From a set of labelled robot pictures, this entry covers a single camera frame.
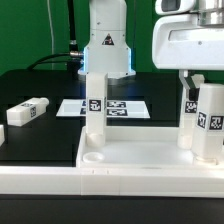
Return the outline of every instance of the green background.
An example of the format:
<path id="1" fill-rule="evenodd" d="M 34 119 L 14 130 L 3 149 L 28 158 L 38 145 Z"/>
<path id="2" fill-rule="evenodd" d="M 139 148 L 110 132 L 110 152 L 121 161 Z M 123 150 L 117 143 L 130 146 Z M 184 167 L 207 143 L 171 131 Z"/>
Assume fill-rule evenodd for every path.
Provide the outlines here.
<path id="1" fill-rule="evenodd" d="M 51 0 L 55 52 L 68 52 L 69 28 L 67 0 Z M 133 46 L 134 0 L 126 0 L 127 43 Z M 137 2 L 136 49 L 134 68 L 138 72 L 174 72 L 157 70 L 152 62 L 152 32 L 157 19 L 155 0 Z M 80 50 L 89 41 L 89 0 L 74 0 L 77 41 Z M 51 54 L 51 35 L 47 0 L 0 1 L 0 74 L 23 69 Z M 38 68 L 51 69 L 51 65 Z M 65 65 L 56 65 L 65 69 Z M 211 81 L 221 82 L 223 72 L 203 72 Z"/>

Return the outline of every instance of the white robot body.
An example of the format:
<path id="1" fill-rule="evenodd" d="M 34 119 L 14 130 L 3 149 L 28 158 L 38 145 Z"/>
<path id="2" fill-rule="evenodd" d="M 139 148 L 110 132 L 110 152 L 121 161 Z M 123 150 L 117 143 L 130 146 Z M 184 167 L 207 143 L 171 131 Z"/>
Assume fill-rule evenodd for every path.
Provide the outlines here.
<path id="1" fill-rule="evenodd" d="M 135 75 L 125 42 L 126 11 L 124 0 L 90 0 L 90 42 L 84 49 L 81 79 L 91 72 L 107 73 L 109 82 Z"/>

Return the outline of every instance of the black cable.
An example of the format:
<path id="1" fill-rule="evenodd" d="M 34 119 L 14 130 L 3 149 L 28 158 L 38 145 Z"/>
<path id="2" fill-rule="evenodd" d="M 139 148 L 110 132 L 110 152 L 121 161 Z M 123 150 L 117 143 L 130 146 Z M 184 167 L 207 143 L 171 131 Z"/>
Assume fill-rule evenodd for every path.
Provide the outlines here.
<path id="1" fill-rule="evenodd" d="M 39 62 L 37 63 L 35 66 L 37 65 L 41 65 L 41 64 L 57 64 L 57 63 L 67 63 L 68 61 L 42 61 L 42 62 Z M 80 64 L 80 60 L 72 60 L 73 63 L 77 63 L 77 64 Z"/>
<path id="2" fill-rule="evenodd" d="M 68 18 L 69 18 L 69 30 L 70 30 L 70 51 L 77 51 L 78 46 L 76 43 L 76 32 L 75 32 L 75 16 L 74 16 L 74 3 L 73 0 L 67 0 L 68 3 Z"/>
<path id="3" fill-rule="evenodd" d="M 48 59 L 57 58 L 57 57 L 64 57 L 64 56 L 70 56 L 70 53 L 58 53 L 58 54 L 48 55 L 46 57 L 43 57 L 43 58 L 39 59 L 38 61 L 36 61 L 32 65 L 30 65 L 29 67 L 27 67 L 27 69 L 28 70 L 33 70 L 33 68 L 36 67 L 36 65 L 41 64 L 41 62 L 44 62 Z"/>

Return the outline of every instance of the qr code sticker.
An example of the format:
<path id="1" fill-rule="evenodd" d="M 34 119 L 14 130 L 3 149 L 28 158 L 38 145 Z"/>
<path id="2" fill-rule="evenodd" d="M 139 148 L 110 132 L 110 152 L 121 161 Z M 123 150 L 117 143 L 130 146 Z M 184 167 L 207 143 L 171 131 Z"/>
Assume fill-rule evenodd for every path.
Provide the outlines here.
<path id="1" fill-rule="evenodd" d="M 114 107 L 114 108 L 126 108 L 126 102 L 121 101 L 108 101 L 107 107 Z"/>
<path id="2" fill-rule="evenodd" d="M 36 107 L 30 109 L 30 116 L 35 117 L 37 115 Z"/>
<path id="3" fill-rule="evenodd" d="M 107 115 L 113 117 L 127 117 L 128 112 L 126 109 L 107 109 Z"/>
<path id="4" fill-rule="evenodd" d="M 195 114 L 197 112 L 198 102 L 196 101 L 187 101 L 185 104 L 185 113 L 186 114 Z"/>
<path id="5" fill-rule="evenodd" d="M 33 104 L 31 104 L 31 103 L 24 103 L 21 106 L 23 106 L 23 107 L 31 107 L 31 106 L 33 106 Z"/>
<path id="6" fill-rule="evenodd" d="M 86 115 L 86 108 L 81 108 L 80 115 Z"/>
<path id="7" fill-rule="evenodd" d="M 82 102 L 82 107 L 86 107 L 86 101 L 85 100 L 83 100 L 83 102 Z"/>
<path id="8" fill-rule="evenodd" d="M 211 116 L 209 130 L 210 131 L 222 131 L 224 116 Z"/>
<path id="9" fill-rule="evenodd" d="M 89 109 L 90 112 L 101 112 L 102 111 L 102 102 L 101 100 L 89 100 Z"/>
<path id="10" fill-rule="evenodd" d="M 204 128 L 205 129 L 205 125 L 206 125 L 206 118 L 207 118 L 207 115 L 202 113 L 202 112 L 199 112 L 198 113 L 198 121 L 197 121 L 197 125 L 201 128 Z"/>

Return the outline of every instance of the black table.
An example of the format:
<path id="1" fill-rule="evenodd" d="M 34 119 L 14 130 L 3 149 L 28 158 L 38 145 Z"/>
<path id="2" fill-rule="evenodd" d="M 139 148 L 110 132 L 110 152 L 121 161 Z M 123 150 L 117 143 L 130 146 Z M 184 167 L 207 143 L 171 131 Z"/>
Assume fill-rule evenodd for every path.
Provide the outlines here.
<path id="1" fill-rule="evenodd" d="M 176 74 L 137 74 L 136 81 L 109 86 L 108 99 L 145 101 L 151 119 L 108 119 L 108 125 L 177 126 L 180 85 Z M 32 97 L 47 97 L 47 113 L 22 127 L 8 126 L 6 110 Z M 81 117 L 58 118 L 63 99 L 85 99 L 85 83 L 63 71 L 14 70 L 0 77 L 0 124 L 6 143 L 0 165 L 75 166 Z"/>
<path id="2" fill-rule="evenodd" d="M 47 113 L 7 126 L 6 110 L 32 97 L 47 97 Z M 84 118 L 56 118 L 63 99 L 84 99 L 85 84 L 64 71 L 14 70 L 0 77 L 0 124 L 6 142 L 0 165 L 75 166 Z M 108 99 L 144 100 L 151 119 L 109 119 L 108 125 L 178 126 L 181 86 L 177 74 L 137 74 L 109 86 Z M 1 195 L 0 223 L 220 224 L 224 201 L 206 198 Z"/>

